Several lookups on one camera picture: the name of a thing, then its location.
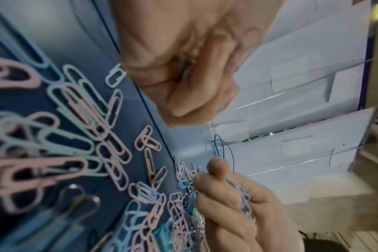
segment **dark object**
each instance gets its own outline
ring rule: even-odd
[[[349,252],[343,245],[325,240],[304,239],[305,252]]]

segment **hand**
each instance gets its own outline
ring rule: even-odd
[[[232,173],[221,158],[207,165],[209,174],[193,179],[200,192],[196,206],[206,219],[206,241],[211,252],[304,252],[301,235],[279,200],[267,188]],[[241,197],[226,182],[230,177],[251,196],[255,223],[239,213]]]
[[[238,94],[233,73],[283,1],[111,0],[122,66],[168,126],[209,122]]]

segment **finger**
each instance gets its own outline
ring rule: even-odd
[[[167,108],[181,117],[209,102],[218,92],[224,69],[236,43],[221,34],[210,36],[193,66],[191,76],[170,94]]]
[[[219,227],[209,219],[206,219],[205,235],[211,252],[250,252],[249,244],[246,241]]]
[[[242,199],[236,189],[215,176],[199,173],[193,178],[193,186],[200,193],[205,193],[228,207],[240,210],[242,206]]]
[[[232,173],[232,167],[225,159],[217,157],[207,164],[207,171],[220,180],[225,180]]]
[[[257,235],[256,226],[237,210],[211,199],[204,193],[200,193],[197,197],[196,207],[200,214],[212,220],[221,228],[246,241],[255,239]]]
[[[233,82],[232,76],[226,76],[222,80],[221,88],[217,95],[208,103],[181,117],[173,116],[169,111],[159,109],[160,115],[170,127],[196,126],[209,123],[217,114],[222,112],[239,93],[239,86]]]
[[[250,201],[253,203],[269,203],[276,202],[278,199],[271,190],[262,186],[248,177],[239,173],[232,173],[231,177],[250,195]]]

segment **blue wire loop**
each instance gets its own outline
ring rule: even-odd
[[[217,141],[220,141],[221,142],[221,144],[222,144],[222,157],[223,158],[225,158],[225,147],[223,146],[224,144],[226,144],[227,146],[228,146],[228,148],[229,148],[229,150],[231,151],[231,155],[232,155],[232,169],[233,169],[233,171],[235,171],[235,159],[234,159],[234,157],[233,157],[233,152],[232,152],[232,150],[231,150],[231,147],[224,141],[224,140],[222,140],[222,138],[220,137],[220,135],[218,135],[218,134],[215,134],[214,135],[214,154],[217,156],[217,157],[220,157],[220,155],[219,155],[219,151],[218,151],[218,148],[217,148]]]

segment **dark blue edge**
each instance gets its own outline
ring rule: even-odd
[[[102,15],[102,13],[101,13],[100,10],[99,10],[99,7],[97,6],[95,0],[91,0],[91,2],[92,2],[92,4],[93,4],[93,6],[94,6],[94,8],[95,8],[95,10],[96,10],[96,12],[97,12],[97,14],[99,15],[99,18],[101,19],[102,24],[104,25],[104,27],[105,27],[105,29],[106,29],[106,31],[107,31],[107,34],[109,35],[111,41],[113,42],[113,45],[114,45],[115,49],[117,50],[118,54],[121,55],[121,51],[120,51],[120,49],[118,48],[117,42],[116,42],[116,40],[114,39],[113,35],[111,34],[111,31],[110,31],[109,27],[107,26],[106,21],[104,20],[103,15]],[[155,126],[155,128],[156,128],[156,130],[157,130],[157,132],[159,133],[159,135],[160,135],[160,137],[161,137],[161,140],[163,141],[163,143],[164,143],[164,145],[165,145],[165,147],[166,147],[166,149],[167,149],[167,152],[168,152],[168,154],[169,154],[169,156],[170,156],[172,162],[174,163],[174,157],[173,157],[173,155],[171,154],[171,152],[169,151],[169,148],[168,148],[168,146],[167,146],[167,143],[165,142],[164,137],[163,137],[163,135],[161,134],[161,131],[160,131],[158,125],[156,124],[156,122],[155,122],[155,120],[154,120],[152,114],[150,113],[150,110],[149,110],[149,108],[148,108],[148,106],[147,106],[147,104],[146,104],[146,102],[145,102],[145,100],[144,100],[144,98],[143,98],[143,95],[142,95],[141,91],[139,90],[138,86],[136,85],[136,83],[135,83],[134,81],[133,81],[133,83],[134,83],[134,85],[135,85],[136,90],[138,91],[138,94],[139,94],[139,96],[140,96],[140,99],[142,100],[143,104],[145,105],[145,108],[146,108],[146,110],[147,110],[147,113],[148,113],[149,116],[150,116],[150,119],[152,120],[152,122],[153,122],[153,124],[154,124],[154,126]]]
[[[375,47],[375,37],[368,38],[368,42],[366,44],[365,60],[373,58],[374,47]],[[366,95],[368,93],[368,82],[369,82],[369,76],[371,73],[371,67],[372,67],[372,61],[365,63],[365,67],[363,69],[362,87],[361,87],[361,94],[359,96],[358,110],[365,109],[366,107]]]

